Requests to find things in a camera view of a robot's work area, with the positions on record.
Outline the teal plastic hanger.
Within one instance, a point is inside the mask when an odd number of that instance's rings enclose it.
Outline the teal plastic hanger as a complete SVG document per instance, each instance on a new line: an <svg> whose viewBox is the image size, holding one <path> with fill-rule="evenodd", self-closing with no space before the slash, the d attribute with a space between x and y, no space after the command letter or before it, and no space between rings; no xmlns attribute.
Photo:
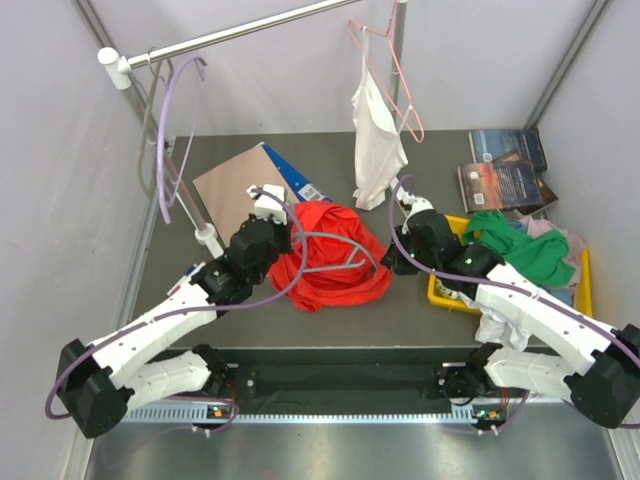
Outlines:
<svg viewBox="0 0 640 480"><path fill-rule="evenodd" d="M301 246L303 239L311 247L311 265L305 263L305 273L358 270L374 275L378 270L374 254L352 238L335 233L303 231L292 234L292 245Z"/></svg>

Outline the red tank top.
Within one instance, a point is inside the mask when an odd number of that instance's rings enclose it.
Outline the red tank top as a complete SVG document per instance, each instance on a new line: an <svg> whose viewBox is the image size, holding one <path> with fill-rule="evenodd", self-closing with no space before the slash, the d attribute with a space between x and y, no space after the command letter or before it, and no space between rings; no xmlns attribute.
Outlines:
<svg viewBox="0 0 640 480"><path fill-rule="evenodd" d="M328 201L295 205L307 239L305 272L287 293L306 312L352 307L380 300L391 273L380 265L386 248L352 209Z"/></svg>

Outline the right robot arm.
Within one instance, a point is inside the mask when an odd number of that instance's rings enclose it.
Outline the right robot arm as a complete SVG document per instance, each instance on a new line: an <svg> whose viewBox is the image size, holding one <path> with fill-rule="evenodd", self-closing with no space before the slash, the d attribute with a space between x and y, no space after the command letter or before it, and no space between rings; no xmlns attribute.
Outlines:
<svg viewBox="0 0 640 480"><path fill-rule="evenodd" d="M447 218L424 199L400 205L405 219L392 222L384 266L397 275L419 271L440 280L462 301L528 333L552 349L534 354L487 340L466 363L476 394L517 388L570 403L587 419L608 428L627 427L639 401L639 329L616 329L581 314L535 286L503 257L464 245Z"/></svg>

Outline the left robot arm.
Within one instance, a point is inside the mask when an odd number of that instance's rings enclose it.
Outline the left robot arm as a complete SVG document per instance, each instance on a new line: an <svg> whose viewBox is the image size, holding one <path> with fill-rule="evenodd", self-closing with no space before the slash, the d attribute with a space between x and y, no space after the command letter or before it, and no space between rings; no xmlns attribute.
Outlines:
<svg viewBox="0 0 640 480"><path fill-rule="evenodd" d="M186 392L220 394L227 374L213 348L197 346L168 360L158 356L225 313L248 308L255 286L290 252L295 221L285 212L254 211L219 256L196 265L156 307L98 340L67 343L48 395L61 402L61 416L95 439L154 401Z"/></svg>

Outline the purple plastic hanger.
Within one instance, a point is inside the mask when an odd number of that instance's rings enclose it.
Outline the purple plastic hanger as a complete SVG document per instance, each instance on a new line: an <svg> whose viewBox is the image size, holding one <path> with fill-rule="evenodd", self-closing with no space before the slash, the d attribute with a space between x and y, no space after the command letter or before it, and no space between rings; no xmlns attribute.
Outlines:
<svg viewBox="0 0 640 480"><path fill-rule="evenodd" d="M192 125L192 130L190 133L186 153L183 155L183 159L180 164L180 168L178 169L178 173L174 175L175 179L170 180L169 185L166 185L166 181L168 180L168 174L169 174L167 164L172 164L171 161L165 160L165 155L167 154L167 148L165 146L165 142L166 142L166 130L167 130L168 117L169 117L173 96L177 88L178 82L181 76L183 75L184 71L190 65L193 65L195 67L197 76L199 77L200 81L205 82L205 68L207 66L207 63L201 56L192 56L186 59L184 62L182 62L177 67L176 71L174 72L165 90L165 94L163 97L161 110L160 110L160 119L158 121L157 145L156 145L156 187L157 187L157 199L158 199L158 205L159 205L161 217L166 225L169 225L171 223L170 209L173 207L179 193L179 185L182 182L182 177L184 174L184 170L186 167L187 159L190 153L191 145L193 142L193 138L195 136L195 131L196 131L196 127L199 119L199 109L196 109L196 115L194 117L194 123Z"/></svg>

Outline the white tank top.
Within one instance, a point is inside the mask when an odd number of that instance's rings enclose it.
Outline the white tank top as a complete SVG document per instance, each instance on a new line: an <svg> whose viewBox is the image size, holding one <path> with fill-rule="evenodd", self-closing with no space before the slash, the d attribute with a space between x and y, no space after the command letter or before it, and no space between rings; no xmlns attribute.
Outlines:
<svg viewBox="0 0 640 480"><path fill-rule="evenodd" d="M351 103L355 126L355 205L373 210L384 202L385 192L408 164L392 114L368 67L369 32L363 31L361 79Z"/></svg>

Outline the grey plastic hanger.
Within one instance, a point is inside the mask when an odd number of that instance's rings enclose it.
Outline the grey plastic hanger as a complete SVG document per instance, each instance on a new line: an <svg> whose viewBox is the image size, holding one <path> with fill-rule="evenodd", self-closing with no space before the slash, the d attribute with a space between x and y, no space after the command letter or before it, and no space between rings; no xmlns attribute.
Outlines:
<svg viewBox="0 0 640 480"><path fill-rule="evenodd" d="M145 100L145 110L144 110L144 115L142 120L141 138L139 142L139 150L138 150L138 155L136 159L136 178L138 181L138 185L140 186L142 192L145 194L145 196L148 199L152 198L153 191L152 191L151 181L145 180L143 163L145 159L146 145L148 143L149 134L153 129L153 127L151 126L152 110L153 110L153 104L155 101L158 83L159 81L162 81L163 83L166 82L166 80L161 76L163 63L164 63L164 60L161 60L157 62L153 67L151 67L152 79L151 79L151 84Z"/></svg>

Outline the yellow plastic bin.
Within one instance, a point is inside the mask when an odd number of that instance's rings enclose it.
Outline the yellow plastic bin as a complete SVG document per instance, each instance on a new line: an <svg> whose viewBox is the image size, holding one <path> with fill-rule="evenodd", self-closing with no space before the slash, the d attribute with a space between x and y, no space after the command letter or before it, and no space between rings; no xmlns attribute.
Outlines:
<svg viewBox="0 0 640 480"><path fill-rule="evenodd" d="M451 230L461 237L467 228L469 219L452 215L447 215L446 218ZM591 295L590 258L587 247L584 247L580 251L579 261L581 265L581 274L579 278L580 282L574 289L574 308L584 315L592 316L593 301ZM470 308L462 299L454 298L451 295L446 294L441 282L435 276L429 277L426 296L429 303L436 307L473 315L481 314L479 309Z"/></svg>

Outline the blue cap marker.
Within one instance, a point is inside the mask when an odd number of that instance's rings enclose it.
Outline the blue cap marker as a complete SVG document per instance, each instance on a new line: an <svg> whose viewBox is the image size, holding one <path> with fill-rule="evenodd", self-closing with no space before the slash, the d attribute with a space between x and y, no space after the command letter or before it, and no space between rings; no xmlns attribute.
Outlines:
<svg viewBox="0 0 640 480"><path fill-rule="evenodd" d="M187 269L187 271L185 272L185 277L192 277L193 275L195 275L197 272L199 272L202 268L204 268L207 265L206 262L200 262L198 264L193 264L191 267L189 267Z"/></svg>

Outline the red cap marker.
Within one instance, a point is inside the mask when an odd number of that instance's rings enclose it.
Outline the red cap marker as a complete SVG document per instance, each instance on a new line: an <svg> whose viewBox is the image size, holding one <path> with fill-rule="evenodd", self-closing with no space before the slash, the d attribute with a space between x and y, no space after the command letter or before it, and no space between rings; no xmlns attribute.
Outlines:
<svg viewBox="0 0 640 480"><path fill-rule="evenodd" d="M182 287L181 283L176 283L175 285L172 286L172 288L167 292L167 296L171 297L173 296L175 293L177 293Z"/></svg>

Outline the lilac garment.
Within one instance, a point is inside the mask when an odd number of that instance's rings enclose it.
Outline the lilac garment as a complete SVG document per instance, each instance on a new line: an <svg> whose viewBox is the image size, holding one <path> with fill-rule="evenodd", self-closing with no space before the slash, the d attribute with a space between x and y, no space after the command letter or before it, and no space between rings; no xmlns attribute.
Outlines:
<svg viewBox="0 0 640 480"><path fill-rule="evenodd" d="M534 282L551 289L575 289L583 276L584 241L546 219L525 216L519 222L537 250L533 266L540 267L541 272L535 274Z"/></svg>

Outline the blue cover book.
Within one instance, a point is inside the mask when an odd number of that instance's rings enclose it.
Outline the blue cover book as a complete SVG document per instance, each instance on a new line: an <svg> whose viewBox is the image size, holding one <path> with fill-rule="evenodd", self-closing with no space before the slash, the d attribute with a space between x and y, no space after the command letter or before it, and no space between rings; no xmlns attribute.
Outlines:
<svg viewBox="0 0 640 480"><path fill-rule="evenodd" d="M475 163L491 162L515 151L530 160L537 172L548 168L537 129L476 129L468 132L468 140Z"/></svg>

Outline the green garment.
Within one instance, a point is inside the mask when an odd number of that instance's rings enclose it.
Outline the green garment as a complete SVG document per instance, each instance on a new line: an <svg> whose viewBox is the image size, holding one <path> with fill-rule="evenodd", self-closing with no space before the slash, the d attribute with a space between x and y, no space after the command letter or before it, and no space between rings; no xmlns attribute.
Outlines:
<svg viewBox="0 0 640 480"><path fill-rule="evenodd" d="M516 231L500 211L475 213L462 234L465 244L479 244L501 256L527 280L534 282L535 274L541 272L534 267L537 250L534 240L526 233Z"/></svg>

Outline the dark brown cover book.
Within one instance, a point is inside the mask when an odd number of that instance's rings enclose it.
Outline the dark brown cover book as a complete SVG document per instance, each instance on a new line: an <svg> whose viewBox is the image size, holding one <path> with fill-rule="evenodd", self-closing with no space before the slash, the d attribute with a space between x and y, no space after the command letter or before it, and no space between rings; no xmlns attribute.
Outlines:
<svg viewBox="0 0 640 480"><path fill-rule="evenodd" d="M527 161L530 160L523 157L519 152L513 150L495 159L495 162L513 162L513 161ZM545 209L555 204L558 201L557 195L548 187L540 176L536 177L538 188L541 193L542 203L536 206L524 206L515 209L515 213L519 217L527 215L539 215Z"/></svg>

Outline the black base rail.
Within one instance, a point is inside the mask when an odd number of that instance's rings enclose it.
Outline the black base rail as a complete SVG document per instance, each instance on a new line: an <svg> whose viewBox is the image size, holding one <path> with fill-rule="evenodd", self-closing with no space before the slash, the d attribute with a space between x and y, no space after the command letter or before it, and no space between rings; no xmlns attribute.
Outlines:
<svg viewBox="0 0 640 480"><path fill-rule="evenodd" d="M516 388L474 387L470 347L221 348L225 377L194 398L235 401L244 415L447 413L487 403L504 410Z"/></svg>

